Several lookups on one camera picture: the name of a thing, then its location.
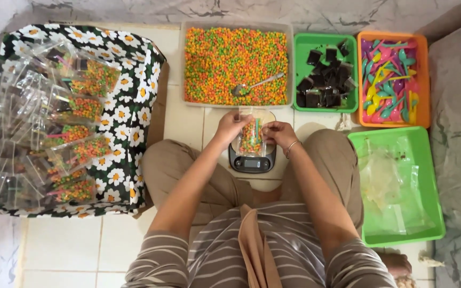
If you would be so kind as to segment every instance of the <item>metal spoon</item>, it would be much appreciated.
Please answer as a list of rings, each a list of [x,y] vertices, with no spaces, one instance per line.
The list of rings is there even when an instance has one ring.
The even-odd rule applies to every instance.
[[[261,81],[261,82],[259,82],[259,83],[257,83],[257,84],[254,84],[254,85],[248,87],[247,93],[246,93],[246,94],[243,94],[243,95],[239,94],[239,92],[241,91],[241,89],[243,89],[243,88],[246,87],[246,84],[238,84],[238,85],[236,85],[236,86],[234,87],[234,89],[232,89],[232,95],[234,95],[235,97],[243,97],[243,96],[249,94],[249,93],[250,93],[250,89],[252,89],[253,87],[259,86],[259,85],[264,84],[264,83],[267,83],[267,82],[271,82],[271,81],[273,81],[273,80],[275,80],[275,79],[279,79],[279,78],[282,77],[282,76],[284,76],[284,73],[283,73],[283,72],[280,72],[279,74],[273,75],[272,77],[270,77],[270,78],[268,78],[268,79],[266,79],[266,80],[264,80],[264,81]]]

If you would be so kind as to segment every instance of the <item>bracelet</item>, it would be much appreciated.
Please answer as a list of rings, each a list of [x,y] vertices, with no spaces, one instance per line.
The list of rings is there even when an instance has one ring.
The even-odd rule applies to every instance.
[[[298,142],[302,142],[300,140],[296,140],[295,142],[293,142],[293,144],[289,145],[289,148],[287,148],[287,151],[286,151],[286,158],[289,159],[289,151],[291,150],[291,147],[293,147],[293,145],[295,145],[296,143]]]

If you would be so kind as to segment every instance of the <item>orange plastic tray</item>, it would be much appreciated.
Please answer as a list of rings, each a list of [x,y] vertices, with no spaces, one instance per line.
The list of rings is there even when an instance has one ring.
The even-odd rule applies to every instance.
[[[414,78],[419,84],[419,103],[418,111],[416,114],[415,125],[400,123],[400,124],[374,124],[366,123],[362,120],[363,114],[363,103],[362,98],[363,93],[363,79],[362,79],[362,39],[368,41],[374,40],[388,40],[388,41],[402,41],[405,42],[408,39],[413,38],[417,43],[417,53],[416,53],[416,71],[418,72]],[[356,118],[362,126],[368,127],[382,127],[382,128],[393,128],[393,127],[408,127],[408,126],[423,126],[424,128],[429,128],[431,119],[430,119],[430,75],[428,71],[428,41],[425,36],[418,34],[404,34],[404,33],[391,33],[391,32],[381,32],[381,31],[362,31],[357,35],[357,48],[359,51],[359,109],[356,112]]]

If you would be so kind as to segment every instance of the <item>beige pants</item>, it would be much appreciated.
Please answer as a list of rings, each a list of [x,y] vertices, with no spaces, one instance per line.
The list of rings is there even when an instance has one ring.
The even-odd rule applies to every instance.
[[[364,208],[353,144],[342,133],[323,129],[311,134],[303,146],[330,190],[341,199],[360,235]],[[142,162],[144,180],[155,206],[161,207],[199,155],[200,151],[172,140],[163,140],[147,149]],[[281,192],[280,200],[303,202],[291,163],[284,172]],[[226,168],[217,165],[202,193],[189,242],[215,217],[243,204],[253,206],[250,183],[235,178]]]

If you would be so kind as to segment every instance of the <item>green plastic tray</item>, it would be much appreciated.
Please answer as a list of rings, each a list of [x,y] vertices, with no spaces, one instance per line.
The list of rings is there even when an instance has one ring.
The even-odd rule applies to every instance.
[[[317,34],[317,33],[299,33],[295,35],[295,84],[293,85],[293,105],[296,110],[310,112],[337,112],[337,113],[353,113],[359,107],[359,89],[355,88],[350,91],[346,103],[341,108],[305,108],[299,107],[296,103],[296,87],[300,81],[309,75],[314,69],[314,66],[307,64],[307,57],[311,49],[317,49],[323,53],[328,47],[336,48],[336,45],[342,40],[347,39],[346,45],[350,54],[343,57],[339,49],[337,50],[337,58],[353,64],[351,77],[355,82],[359,83],[359,73],[357,70],[357,41],[351,35],[339,34]]]
[[[422,226],[422,230],[415,234],[407,235],[368,235],[368,231],[377,231],[377,226],[389,225],[384,218],[373,217],[371,213],[369,200],[364,199],[364,225],[362,226],[362,240],[369,247],[383,247],[390,245],[398,245],[402,243],[429,241],[441,239],[446,233],[442,210],[440,208],[439,193],[435,180],[435,171],[433,170],[433,160],[431,158],[430,141],[428,132],[421,126],[393,128],[375,131],[350,133],[348,138],[355,145],[355,149],[359,158],[365,156],[367,149],[363,149],[366,145],[366,139],[369,139],[370,144],[380,146],[394,146],[400,136],[407,136],[409,140],[409,148],[404,151],[406,157],[411,159],[409,164],[419,166],[419,193],[416,196],[417,201],[420,201],[426,214],[428,214],[434,226]],[[403,215],[409,215],[410,209],[402,211]]]

